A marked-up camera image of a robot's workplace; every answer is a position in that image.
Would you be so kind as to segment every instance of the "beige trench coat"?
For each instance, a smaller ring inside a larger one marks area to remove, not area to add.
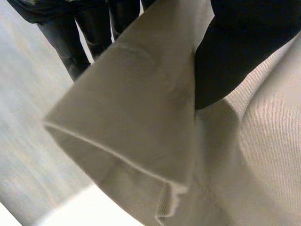
[[[301,38],[194,112],[209,0],[159,0],[45,119],[54,140],[146,226],[301,225]]]

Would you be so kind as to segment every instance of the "gray floor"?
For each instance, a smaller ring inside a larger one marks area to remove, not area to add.
[[[72,85],[67,71],[35,25],[0,9],[0,202],[30,226],[91,181],[41,126]]]

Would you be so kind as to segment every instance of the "leg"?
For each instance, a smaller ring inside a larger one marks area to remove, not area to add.
[[[96,60],[112,43],[108,6],[105,2],[91,4],[75,14],[92,54]]]
[[[116,40],[121,33],[139,16],[139,0],[109,0],[113,37]]]
[[[75,81],[90,63],[79,39],[72,14],[55,17],[45,24],[38,24],[49,43],[56,49],[69,75]]]
[[[227,96],[300,31],[299,0],[267,2],[211,1],[215,18],[195,55],[196,109]]]

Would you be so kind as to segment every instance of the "person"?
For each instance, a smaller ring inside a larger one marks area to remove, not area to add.
[[[112,43],[110,14],[105,0],[7,1],[26,21],[38,25],[73,81],[90,66],[76,22],[94,60]]]
[[[227,96],[301,29],[301,1],[211,0],[215,17],[195,54],[195,109]]]
[[[141,0],[146,11],[156,0]],[[140,14],[140,0],[108,0],[112,33],[116,40]]]

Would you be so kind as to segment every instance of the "black boot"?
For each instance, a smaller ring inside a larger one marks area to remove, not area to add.
[[[56,17],[45,24],[38,24],[38,27],[75,81],[90,66],[90,62],[81,45],[74,15]]]
[[[139,0],[109,0],[110,18],[114,40],[136,19],[140,14]]]
[[[75,14],[94,61],[112,44],[109,8],[105,3]]]
[[[146,11],[156,0],[141,0],[143,10]]]

